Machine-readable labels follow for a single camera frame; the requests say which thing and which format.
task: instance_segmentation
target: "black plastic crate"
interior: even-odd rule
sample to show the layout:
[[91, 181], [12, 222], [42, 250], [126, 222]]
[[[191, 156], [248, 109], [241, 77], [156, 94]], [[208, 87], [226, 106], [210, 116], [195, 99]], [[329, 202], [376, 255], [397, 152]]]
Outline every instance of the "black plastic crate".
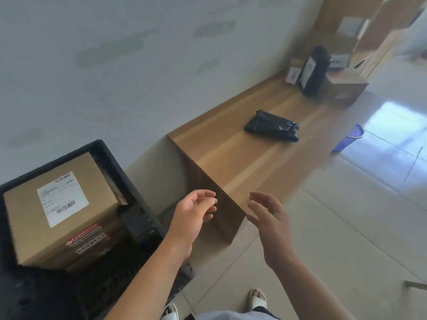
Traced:
[[[123, 242], [76, 274], [17, 265], [4, 192], [89, 152], [107, 171], [129, 206], [118, 211], [133, 240]], [[102, 319], [156, 250], [164, 230], [102, 140], [96, 140], [0, 186], [0, 320]], [[168, 301], [194, 277], [181, 267]]]

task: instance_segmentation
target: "white slipper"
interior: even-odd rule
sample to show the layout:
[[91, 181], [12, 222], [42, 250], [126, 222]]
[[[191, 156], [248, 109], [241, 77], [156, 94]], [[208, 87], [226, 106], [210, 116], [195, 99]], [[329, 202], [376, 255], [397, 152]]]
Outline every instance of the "white slipper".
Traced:
[[167, 315], [164, 315], [163, 317], [160, 318], [160, 320], [179, 320], [178, 309], [176, 308], [175, 304], [169, 304], [168, 306], [165, 307], [165, 309], [166, 308], [171, 308], [172, 313], [168, 313]]
[[257, 288], [253, 288], [252, 290], [250, 290], [249, 295], [248, 295], [248, 303], [246, 305], [246, 312], [250, 312], [253, 309], [255, 309], [257, 306], [262, 306], [265, 307], [267, 309], [267, 302], [264, 301], [263, 299], [260, 299], [257, 296], [253, 296], [253, 293], [255, 290], [258, 290], [259, 292], [261, 292], [261, 295], [264, 297], [264, 300], [266, 300], [266, 296], [264, 295], [264, 293], [257, 289]]

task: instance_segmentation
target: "wall stain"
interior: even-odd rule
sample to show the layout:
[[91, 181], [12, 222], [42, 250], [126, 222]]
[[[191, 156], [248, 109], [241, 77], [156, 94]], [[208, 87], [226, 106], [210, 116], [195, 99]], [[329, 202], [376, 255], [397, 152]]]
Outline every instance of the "wall stain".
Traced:
[[229, 34], [236, 29], [236, 20], [206, 23], [194, 31], [194, 38], [211, 38]]
[[207, 61], [201, 63], [199, 65], [199, 67], [196, 69], [195, 74], [196, 75], [203, 74], [205, 72], [208, 72], [208, 71], [214, 69], [215, 67], [217, 67], [219, 65], [220, 65], [220, 58], [214, 57], [210, 60], [207, 60]]
[[40, 142], [43, 139], [44, 132], [40, 127], [29, 128], [10, 138], [7, 142], [7, 147], [20, 149], [36, 142]]
[[257, 0], [260, 9], [280, 7], [289, 3], [290, 0]]
[[235, 10], [235, 9], [241, 8], [245, 4], [248, 4], [250, 2], [251, 2], [251, 0], [239, 0], [236, 3], [234, 3], [234, 4], [229, 4], [229, 5], [223, 6], [221, 8], [209, 11], [208, 14], [211, 15], [211, 16], [215, 16], [215, 15], [220, 14], [220, 13], [224, 13], [224, 12], [228, 12], [228, 11], [231, 11], [231, 10]]
[[158, 34], [158, 30], [150, 29], [117, 40], [102, 42], [99, 47], [88, 48], [74, 54], [74, 58], [77, 65], [83, 68], [108, 64], [121, 56], [141, 50], [144, 47], [142, 39], [152, 34]]

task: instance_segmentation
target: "person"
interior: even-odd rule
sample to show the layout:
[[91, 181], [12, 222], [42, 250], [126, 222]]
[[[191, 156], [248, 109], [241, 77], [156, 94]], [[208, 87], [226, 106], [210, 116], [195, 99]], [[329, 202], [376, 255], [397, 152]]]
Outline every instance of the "person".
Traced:
[[[174, 306], [164, 308], [179, 267], [189, 258], [203, 222], [216, 211], [215, 193], [196, 190], [178, 203], [172, 222], [155, 253], [137, 273], [105, 320], [178, 320]], [[259, 231], [264, 259], [278, 277], [300, 320], [350, 320], [354, 317], [297, 257], [292, 245], [290, 219], [280, 202], [260, 192], [249, 194], [248, 207], [256, 217], [247, 218]], [[198, 320], [273, 320], [260, 290], [252, 290], [249, 312], [216, 311]]]

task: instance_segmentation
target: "wooden countertop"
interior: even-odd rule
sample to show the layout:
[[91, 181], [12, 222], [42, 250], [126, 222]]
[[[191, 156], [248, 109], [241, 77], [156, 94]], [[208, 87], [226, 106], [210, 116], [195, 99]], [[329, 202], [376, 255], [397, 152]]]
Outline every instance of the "wooden countertop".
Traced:
[[[372, 113], [353, 106], [317, 103], [273, 76], [168, 134], [245, 212], [250, 191], [285, 202], [328, 157], [355, 123]], [[249, 134], [243, 127], [263, 109], [300, 124], [297, 143]]]

